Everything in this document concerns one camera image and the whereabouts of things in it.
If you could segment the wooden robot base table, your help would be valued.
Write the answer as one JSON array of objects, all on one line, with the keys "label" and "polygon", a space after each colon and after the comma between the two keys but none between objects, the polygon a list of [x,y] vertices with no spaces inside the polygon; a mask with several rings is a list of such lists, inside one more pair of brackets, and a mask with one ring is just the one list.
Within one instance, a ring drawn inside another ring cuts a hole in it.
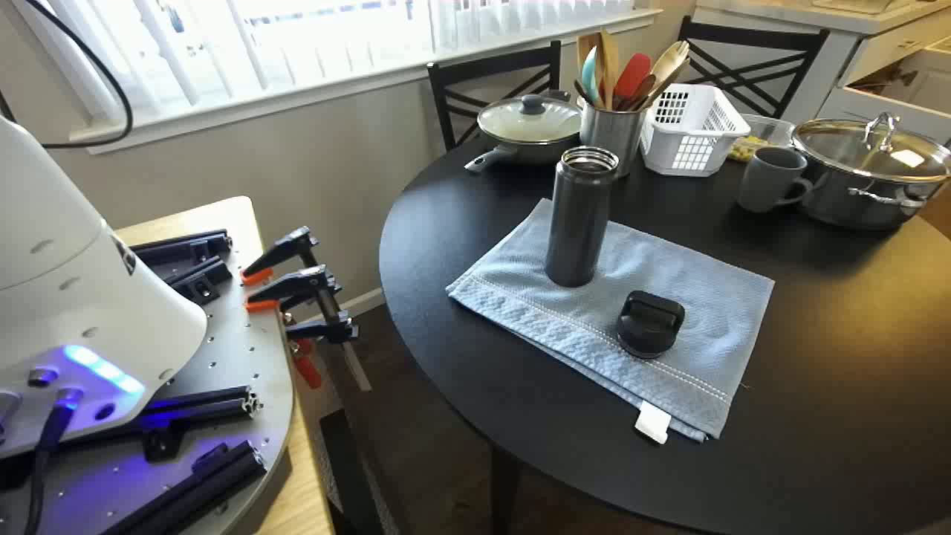
[{"label": "wooden robot base table", "polygon": [[143,430],[64,444],[45,475],[39,535],[259,535],[278,521],[278,496],[323,506],[315,466],[290,460],[303,429],[281,320],[242,307],[241,270],[262,255],[251,201],[232,197],[122,239],[138,247],[199,231],[229,236],[229,279],[204,307],[199,353],[155,395],[171,458],[147,460]]}]

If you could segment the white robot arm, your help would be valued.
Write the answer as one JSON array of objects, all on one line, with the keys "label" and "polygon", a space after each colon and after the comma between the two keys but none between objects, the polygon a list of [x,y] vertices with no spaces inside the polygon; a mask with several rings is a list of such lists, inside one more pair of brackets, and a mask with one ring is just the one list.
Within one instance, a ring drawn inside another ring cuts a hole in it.
[{"label": "white robot arm", "polygon": [[167,286],[20,126],[0,120],[0,454],[31,453],[63,393],[69,439],[118,429],[199,351]]}]

